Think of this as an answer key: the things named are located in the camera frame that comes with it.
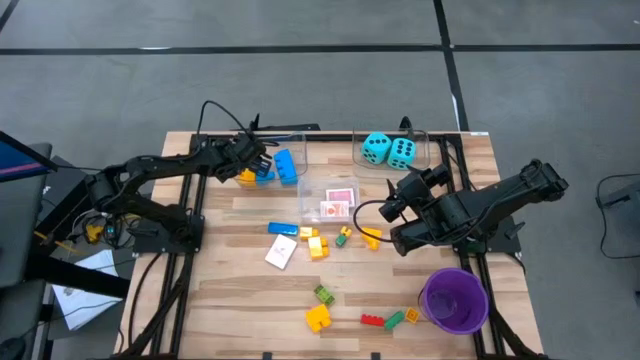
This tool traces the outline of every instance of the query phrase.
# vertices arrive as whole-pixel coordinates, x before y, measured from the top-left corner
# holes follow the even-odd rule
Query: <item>wooden tabletop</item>
[[[170,132],[163,155],[186,153],[191,132]],[[483,187],[498,181],[498,169],[489,136],[462,133],[465,157],[472,182]],[[437,146],[431,149],[432,166],[441,163]],[[353,176],[351,142],[309,142],[309,167],[305,176]],[[191,186],[193,204],[195,182]],[[156,181],[153,200],[177,203],[182,178]],[[443,193],[434,189],[434,195]],[[387,196],[384,179],[360,179],[361,201]],[[391,227],[377,207],[362,210],[362,225],[384,230]],[[406,257],[392,244],[378,251],[365,247],[354,230],[344,248],[335,247],[340,225],[320,226],[330,243],[330,255],[311,261],[306,243],[298,240],[285,270],[268,264],[264,257],[274,235],[270,221],[297,223],[296,187],[243,189],[235,181],[207,181],[203,215],[206,230],[202,249],[195,257],[189,301],[179,357],[260,358],[262,352],[281,358],[370,358],[380,352],[384,359],[473,359],[471,336],[451,335],[421,316],[413,325],[400,323],[393,331],[360,324],[360,315],[388,317],[407,307],[418,308],[417,296],[430,274],[444,267],[459,267],[450,247],[423,246]],[[129,326],[133,293],[153,255],[135,265],[121,329]],[[142,287],[134,320],[134,338],[158,306],[166,255],[151,269]],[[497,306],[515,332],[534,351],[542,351],[523,271],[510,258],[487,256]],[[176,274],[182,266],[178,262]],[[311,332],[305,312],[319,305],[313,289],[324,285],[336,298],[329,308],[332,325]],[[173,312],[167,317],[163,352],[168,351]],[[487,324],[483,329],[487,351],[492,351]]]

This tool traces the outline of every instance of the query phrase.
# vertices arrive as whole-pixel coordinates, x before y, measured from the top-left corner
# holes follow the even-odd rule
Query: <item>yellow lego brick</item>
[[[244,169],[240,175],[236,176],[236,181],[243,186],[256,186],[256,173],[249,169]]]
[[[327,243],[327,238],[314,236],[309,238],[309,253],[311,254],[311,259],[322,259],[323,257],[329,256],[329,246]]]
[[[313,236],[318,236],[318,229],[314,229],[312,227],[300,227],[300,239],[307,240]]]
[[[347,228],[346,226],[343,226],[342,229],[340,229],[340,234],[346,237],[351,236],[351,233],[352,233],[351,229]]]
[[[372,228],[362,228],[362,230],[364,230],[365,232],[376,236],[376,237],[382,237],[382,230],[378,230],[378,229],[372,229]],[[378,248],[380,247],[380,240],[374,239],[370,236],[367,236],[365,234],[361,234],[362,239],[364,241],[367,242],[367,244],[369,245],[369,249],[371,250],[378,250]]]
[[[331,325],[331,317],[329,316],[329,309],[325,304],[314,307],[307,311],[305,314],[307,324],[314,333],[320,331],[320,329]]]
[[[409,321],[410,323],[415,324],[420,318],[420,313],[413,308],[408,308],[404,318],[407,319],[407,321]]]

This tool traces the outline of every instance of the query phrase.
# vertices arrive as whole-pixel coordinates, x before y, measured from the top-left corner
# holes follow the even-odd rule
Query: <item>red lego brick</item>
[[[373,325],[373,326],[384,326],[384,319],[380,316],[366,315],[362,314],[360,318],[361,324]]]

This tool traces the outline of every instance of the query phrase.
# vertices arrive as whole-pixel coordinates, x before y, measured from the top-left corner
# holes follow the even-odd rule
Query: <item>blue lego brick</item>
[[[278,170],[278,176],[280,176],[282,185],[295,185],[298,183],[296,166],[293,163],[293,157],[289,149],[278,151],[273,156],[273,160],[276,163],[276,169]]]
[[[260,176],[260,175],[256,176],[256,184],[267,185],[275,178],[276,178],[276,173],[274,173],[273,171],[269,171],[267,176]]]
[[[298,225],[270,222],[267,226],[269,234],[298,235]]]

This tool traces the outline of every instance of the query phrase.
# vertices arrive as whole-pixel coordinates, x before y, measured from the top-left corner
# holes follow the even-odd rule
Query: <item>gray carpet floor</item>
[[[631,0],[445,0],[455,45],[640,43]],[[0,0],[0,13],[10,3]],[[0,49],[439,44],[433,2],[418,0],[20,0]],[[570,183],[559,202],[519,211],[523,261],[547,354],[637,359],[640,259],[610,260],[594,192],[640,171],[640,52],[455,52],[469,128],[488,131],[503,176],[531,158]],[[159,153],[215,99],[248,122],[324,130],[458,130],[441,52],[8,55],[0,53],[0,128],[101,167]],[[233,125],[211,112],[206,130]],[[606,184],[608,192],[622,182]],[[640,253],[638,209],[607,213],[611,254]],[[128,276],[131,269],[120,269]],[[54,359],[107,356],[122,308],[66,337]]]

